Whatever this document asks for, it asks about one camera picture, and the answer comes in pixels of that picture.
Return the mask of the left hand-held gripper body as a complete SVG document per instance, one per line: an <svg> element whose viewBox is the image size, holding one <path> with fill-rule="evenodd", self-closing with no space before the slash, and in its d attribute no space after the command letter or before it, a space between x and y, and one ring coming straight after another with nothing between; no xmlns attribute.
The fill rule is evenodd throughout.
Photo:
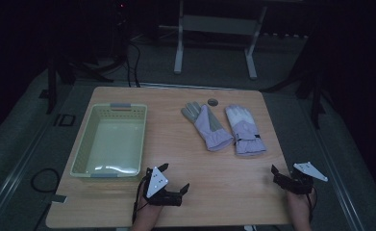
<svg viewBox="0 0 376 231"><path fill-rule="evenodd" d="M146 179L143 197L150 205L180 206L182 204L183 195L180 192L169 192L165 189L168 179L158 167L148 168Z"/></svg>

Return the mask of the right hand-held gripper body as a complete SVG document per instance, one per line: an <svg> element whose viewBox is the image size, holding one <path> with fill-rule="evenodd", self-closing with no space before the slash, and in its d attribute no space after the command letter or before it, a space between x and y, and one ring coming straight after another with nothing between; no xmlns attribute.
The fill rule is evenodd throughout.
<svg viewBox="0 0 376 231"><path fill-rule="evenodd" d="M327 182L328 178L323 175L311 162L294 164L293 168L297 168L301 172L300 177L286 176L278 173L274 176L273 182L282 189L295 194L309 194L312 192L313 180L318 179Z"/></svg>

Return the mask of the purple glove with white back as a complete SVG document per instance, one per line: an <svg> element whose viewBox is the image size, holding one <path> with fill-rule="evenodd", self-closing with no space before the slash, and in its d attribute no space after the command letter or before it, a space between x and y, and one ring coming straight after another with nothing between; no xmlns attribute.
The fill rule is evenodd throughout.
<svg viewBox="0 0 376 231"><path fill-rule="evenodd" d="M256 122L248 109L240 105L229 105L225 113L235 138L237 155L253 156L266 151Z"/></svg>

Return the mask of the purple glove with grey palm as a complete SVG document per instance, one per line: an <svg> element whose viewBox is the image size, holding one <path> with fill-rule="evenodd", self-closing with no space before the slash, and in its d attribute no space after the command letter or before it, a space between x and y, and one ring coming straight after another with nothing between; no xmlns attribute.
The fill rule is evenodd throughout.
<svg viewBox="0 0 376 231"><path fill-rule="evenodd" d="M194 125L209 151L219 151L233 142L233 136L224 129L207 105L188 102L181 113Z"/></svg>

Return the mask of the person's left hand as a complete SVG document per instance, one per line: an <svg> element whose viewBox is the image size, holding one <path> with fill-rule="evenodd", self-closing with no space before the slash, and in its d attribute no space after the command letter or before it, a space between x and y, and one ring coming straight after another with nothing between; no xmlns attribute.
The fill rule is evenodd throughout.
<svg viewBox="0 0 376 231"><path fill-rule="evenodd" d="M132 224L130 231L151 231L163 210L163 206L148 204L142 199L137 208L137 216Z"/></svg>

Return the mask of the person's right hand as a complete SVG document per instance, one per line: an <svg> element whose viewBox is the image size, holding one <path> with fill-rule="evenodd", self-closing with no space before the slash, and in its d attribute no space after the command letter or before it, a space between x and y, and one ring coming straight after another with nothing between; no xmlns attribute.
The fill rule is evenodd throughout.
<svg viewBox="0 0 376 231"><path fill-rule="evenodd" d="M308 195L286 192L288 214L295 231L312 231L310 215L316 203L315 190Z"/></svg>

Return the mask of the pale green plastic basket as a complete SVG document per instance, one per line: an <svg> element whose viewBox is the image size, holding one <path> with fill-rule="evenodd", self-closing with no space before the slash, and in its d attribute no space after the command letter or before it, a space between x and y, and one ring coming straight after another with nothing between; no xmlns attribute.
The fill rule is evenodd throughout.
<svg viewBox="0 0 376 231"><path fill-rule="evenodd" d="M100 103L90 108L70 174L82 178L138 176L147 106Z"/></svg>

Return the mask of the black tripod stand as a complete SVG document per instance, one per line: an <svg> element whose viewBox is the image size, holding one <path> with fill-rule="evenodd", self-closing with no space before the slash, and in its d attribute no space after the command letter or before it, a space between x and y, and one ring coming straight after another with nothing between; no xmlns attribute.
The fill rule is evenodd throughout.
<svg viewBox="0 0 376 231"><path fill-rule="evenodd" d="M104 74L126 61L129 5L122 0L51 0L45 29L47 112L57 104L57 82L72 85L75 73L110 82Z"/></svg>
<svg viewBox="0 0 376 231"><path fill-rule="evenodd" d="M319 129L319 114L324 112L321 107L322 82L325 74L324 62L319 49L319 37L312 32L301 50L288 77L278 84L262 89L262 92L274 92L283 89L295 82L300 82L295 96L298 99L306 99L313 95L311 105L311 121L315 129Z"/></svg>

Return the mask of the white metal stand frame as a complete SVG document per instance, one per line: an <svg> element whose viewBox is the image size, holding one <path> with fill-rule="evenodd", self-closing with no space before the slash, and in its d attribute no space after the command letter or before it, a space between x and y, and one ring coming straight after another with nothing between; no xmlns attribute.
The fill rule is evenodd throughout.
<svg viewBox="0 0 376 231"><path fill-rule="evenodd" d="M186 14L184 11L186 1L187 0L179 0L178 43L174 62L174 73L182 73L184 58L184 31L193 31L250 36L251 42L244 48L243 52L249 78L251 80L257 79L258 74L256 71L255 62L253 60L253 53L261 33L263 20L267 12L267 6L262 6L260 11L256 13L256 16L258 17L257 19L238 19Z"/></svg>

